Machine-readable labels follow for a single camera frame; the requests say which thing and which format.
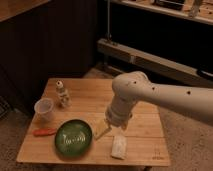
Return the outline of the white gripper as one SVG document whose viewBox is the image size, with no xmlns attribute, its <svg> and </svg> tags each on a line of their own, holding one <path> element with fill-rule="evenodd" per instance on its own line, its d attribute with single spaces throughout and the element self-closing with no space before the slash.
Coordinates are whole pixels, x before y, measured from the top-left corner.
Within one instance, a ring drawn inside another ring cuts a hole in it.
<svg viewBox="0 0 213 171">
<path fill-rule="evenodd" d="M 96 140 L 108 133 L 111 130 L 111 125 L 126 130 L 129 119 L 132 117 L 131 108 L 109 105 L 105 116 L 107 120 L 101 120 L 94 130 L 93 135 Z"/>
</svg>

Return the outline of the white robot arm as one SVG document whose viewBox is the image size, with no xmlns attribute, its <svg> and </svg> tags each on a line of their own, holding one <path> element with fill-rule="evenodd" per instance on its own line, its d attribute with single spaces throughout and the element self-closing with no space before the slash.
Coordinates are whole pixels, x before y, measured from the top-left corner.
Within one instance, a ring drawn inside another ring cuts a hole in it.
<svg viewBox="0 0 213 171">
<path fill-rule="evenodd" d="M 213 88 L 152 83 L 145 73 L 134 71 L 116 76 L 112 80 L 112 90 L 114 96 L 106 108 L 105 118 L 93 133 L 96 140 L 108 133 L 112 126 L 126 126 L 139 101 L 213 124 Z"/>
</svg>

